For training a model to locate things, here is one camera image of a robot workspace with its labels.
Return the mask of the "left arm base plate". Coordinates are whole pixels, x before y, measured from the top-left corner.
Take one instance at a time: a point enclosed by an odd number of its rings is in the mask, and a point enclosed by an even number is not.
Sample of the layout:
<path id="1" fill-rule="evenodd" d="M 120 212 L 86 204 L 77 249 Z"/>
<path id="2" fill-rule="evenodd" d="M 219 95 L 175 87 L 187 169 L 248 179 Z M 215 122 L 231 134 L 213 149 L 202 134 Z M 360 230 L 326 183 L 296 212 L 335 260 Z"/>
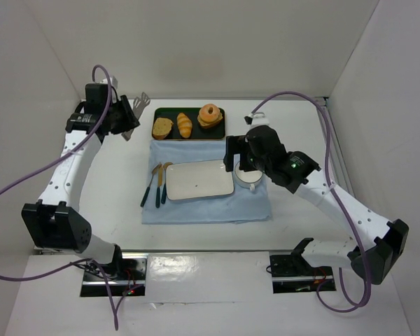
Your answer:
<path id="1" fill-rule="evenodd" d="M 108 286 L 113 297 L 144 296 L 146 291 L 147 255 L 123 255 L 122 269 L 108 276 Z M 80 296 L 101 298 L 108 295 L 104 276 L 98 267 L 90 262 L 78 266 L 83 271 Z"/>

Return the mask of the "orange glazed donut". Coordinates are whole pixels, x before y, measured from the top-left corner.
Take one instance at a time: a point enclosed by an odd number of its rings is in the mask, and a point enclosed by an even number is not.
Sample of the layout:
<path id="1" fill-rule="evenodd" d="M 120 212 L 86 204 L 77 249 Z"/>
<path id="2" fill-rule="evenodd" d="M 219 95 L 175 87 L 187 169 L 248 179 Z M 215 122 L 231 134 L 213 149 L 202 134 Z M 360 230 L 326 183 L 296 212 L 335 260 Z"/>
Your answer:
<path id="1" fill-rule="evenodd" d="M 206 104 L 199 110 L 199 116 L 206 122 L 213 122 L 218 118 L 220 109 L 214 104 Z"/>

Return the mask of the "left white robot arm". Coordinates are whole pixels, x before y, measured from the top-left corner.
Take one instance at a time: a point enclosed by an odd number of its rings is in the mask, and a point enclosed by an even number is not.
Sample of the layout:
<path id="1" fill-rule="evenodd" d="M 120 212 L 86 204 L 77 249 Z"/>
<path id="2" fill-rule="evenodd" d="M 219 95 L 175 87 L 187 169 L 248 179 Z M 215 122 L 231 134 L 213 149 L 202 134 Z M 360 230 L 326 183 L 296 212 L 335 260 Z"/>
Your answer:
<path id="1" fill-rule="evenodd" d="M 127 97 L 114 97 L 115 92 L 107 80 L 85 86 L 85 101 L 66 122 L 62 151 L 66 160 L 56 166 L 38 200 L 26 203 L 21 212 L 36 247 L 93 259 L 111 277 L 123 270 L 122 251 L 92 233 L 91 224 L 80 214 L 79 203 L 105 137 L 121 135 L 128 141 L 139 126 Z"/>

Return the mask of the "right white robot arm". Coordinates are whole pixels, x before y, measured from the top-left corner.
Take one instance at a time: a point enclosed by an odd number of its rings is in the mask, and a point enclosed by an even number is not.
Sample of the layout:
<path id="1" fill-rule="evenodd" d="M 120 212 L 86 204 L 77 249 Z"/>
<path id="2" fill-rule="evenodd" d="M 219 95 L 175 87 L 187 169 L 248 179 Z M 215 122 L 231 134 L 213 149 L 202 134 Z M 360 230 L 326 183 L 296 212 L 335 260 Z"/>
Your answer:
<path id="1" fill-rule="evenodd" d="M 277 132 L 261 125 L 243 136 L 225 140 L 225 169 L 258 170 L 290 193 L 307 200 L 343 228 L 353 243 L 303 239 L 293 250 L 312 267 L 352 269 L 360 278 L 379 285 L 403 254 L 408 225 L 391 221 L 367 208 L 334 183 L 319 164 L 301 151 L 287 151 Z"/>

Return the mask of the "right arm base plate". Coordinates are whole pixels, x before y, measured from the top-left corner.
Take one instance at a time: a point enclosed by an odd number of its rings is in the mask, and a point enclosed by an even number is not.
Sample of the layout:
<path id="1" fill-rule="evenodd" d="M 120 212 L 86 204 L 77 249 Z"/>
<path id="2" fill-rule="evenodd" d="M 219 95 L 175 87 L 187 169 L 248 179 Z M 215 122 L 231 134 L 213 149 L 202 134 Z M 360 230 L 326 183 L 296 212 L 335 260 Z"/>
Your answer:
<path id="1" fill-rule="evenodd" d="M 272 254 L 265 271 L 272 277 L 273 294 L 336 291 L 331 267 L 311 267 L 291 254 Z"/>

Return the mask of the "metal serving tongs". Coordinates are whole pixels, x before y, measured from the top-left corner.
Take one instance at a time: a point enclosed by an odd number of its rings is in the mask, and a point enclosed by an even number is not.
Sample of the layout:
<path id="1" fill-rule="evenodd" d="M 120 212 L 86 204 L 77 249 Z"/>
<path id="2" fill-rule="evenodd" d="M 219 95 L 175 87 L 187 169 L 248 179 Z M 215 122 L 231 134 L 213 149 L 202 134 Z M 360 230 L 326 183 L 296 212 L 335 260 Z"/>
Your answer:
<path id="1" fill-rule="evenodd" d="M 134 98 L 132 104 L 126 95 L 120 97 L 123 107 L 123 126 L 121 136 L 124 140 L 129 141 L 134 130 L 140 126 L 139 119 L 145 108 L 150 104 L 151 99 L 142 92 L 140 97 Z"/>

